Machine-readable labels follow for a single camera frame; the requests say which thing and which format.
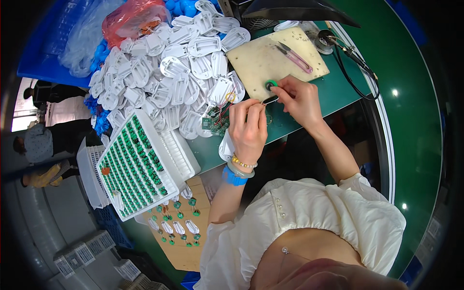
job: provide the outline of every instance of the window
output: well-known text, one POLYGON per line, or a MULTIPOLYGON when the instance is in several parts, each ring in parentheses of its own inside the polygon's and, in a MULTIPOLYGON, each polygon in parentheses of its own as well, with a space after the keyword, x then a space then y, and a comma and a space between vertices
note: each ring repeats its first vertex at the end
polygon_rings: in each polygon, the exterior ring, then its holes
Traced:
POLYGON ((24 90, 33 88, 36 82, 37 80, 33 78, 23 77, 21 79, 18 95, 16 96, 16 104, 14 106, 13 124, 11 126, 12 132, 26 130, 31 122, 37 121, 37 108, 34 107, 32 97, 27 100, 23 97, 24 90))

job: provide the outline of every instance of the blue watch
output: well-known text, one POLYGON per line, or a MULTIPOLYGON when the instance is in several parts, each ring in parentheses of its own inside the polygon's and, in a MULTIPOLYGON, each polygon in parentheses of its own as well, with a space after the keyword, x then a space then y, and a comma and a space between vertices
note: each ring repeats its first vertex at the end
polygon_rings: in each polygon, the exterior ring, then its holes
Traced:
POLYGON ((226 165, 224 167, 224 170, 222 171, 222 180, 224 180, 228 184, 240 186, 244 185, 247 182, 248 178, 241 178, 236 176, 235 173, 232 172, 232 170, 230 170, 230 168, 226 165))

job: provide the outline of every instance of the scissors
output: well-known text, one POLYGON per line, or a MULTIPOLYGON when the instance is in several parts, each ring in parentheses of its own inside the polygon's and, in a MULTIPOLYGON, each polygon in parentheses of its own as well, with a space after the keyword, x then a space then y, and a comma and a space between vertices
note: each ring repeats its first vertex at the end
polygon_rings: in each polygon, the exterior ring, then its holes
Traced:
POLYGON ((293 61, 296 65, 302 68, 306 73, 312 73, 313 68, 302 59, 296 52, 294 52, 291 48, 283 44, 279 41, 280 46, 276 45, 276 48, 280 50, 287 58, 293 61))

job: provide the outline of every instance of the black cable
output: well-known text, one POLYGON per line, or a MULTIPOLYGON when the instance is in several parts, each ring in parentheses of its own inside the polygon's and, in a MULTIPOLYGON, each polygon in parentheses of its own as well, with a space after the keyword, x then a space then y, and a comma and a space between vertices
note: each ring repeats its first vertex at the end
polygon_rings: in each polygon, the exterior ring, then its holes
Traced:
MULTIPOLYGON (((338 66, 340 67, 340 70, 342 71, 343 75, 345 76, 345 78, 347 79, 348 83, 353 87, 353 89, 356 91, 356 93, 361 96, 362 98, 366 99, 366 100, 369 100, 369 101, 375 101, 376 99, 379 98, 379 95, 380 95, 380 88, 379 88, 379 82, 377 81, 377 78, 375 77, 374 73, 372 72, 372 70, 366 65, 366 67, 368 68, 368 70, 365 70, 367 72, 367 74, 374 80, 374 83, 375 83, 375 86, 377 87, 377 94, 373 97, 373 98, 370 98, 368 97, 367 95, 364 95, 357 87, 356 85, 353 83, 353 81, 351 80, 351 78, 349 77, 346 69, 345 69, 345 66, 343 65, 343 62, 342 62, 342 58, 340 57, 340 53, 338 51, 338 46, 335 45, 335 52, 336 52, 336 56, 334 55, 335 57, 335 61, 337 62, 338 66)), ((353 53, 356 55, 356 57, 362 61, 361 57, 355 52, 353 51, 353 53)))

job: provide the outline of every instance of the tray of green components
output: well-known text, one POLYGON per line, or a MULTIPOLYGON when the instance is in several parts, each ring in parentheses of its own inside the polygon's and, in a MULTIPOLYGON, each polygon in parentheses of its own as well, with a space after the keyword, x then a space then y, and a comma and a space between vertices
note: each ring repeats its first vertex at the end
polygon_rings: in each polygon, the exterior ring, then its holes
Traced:
POLYGON ((121 193, 124 208, 116 210, 122 221, 178 195, 186 188, 159 133, 143 110, 134 110, 97 163, 98 174, 111 203, 121 193), (109 168, 107 175, 103 168, 109 168))

